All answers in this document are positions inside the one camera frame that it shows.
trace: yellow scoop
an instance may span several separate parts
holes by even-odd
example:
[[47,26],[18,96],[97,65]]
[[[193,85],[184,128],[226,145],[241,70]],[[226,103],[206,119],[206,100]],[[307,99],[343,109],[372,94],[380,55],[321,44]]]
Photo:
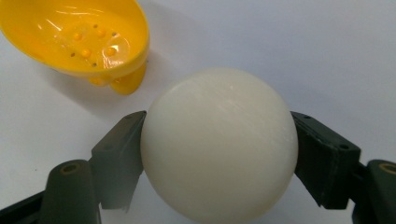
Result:
[[23,53],[93,85],[140,85],[149,27],[135,0],[0,0],[0,29]]

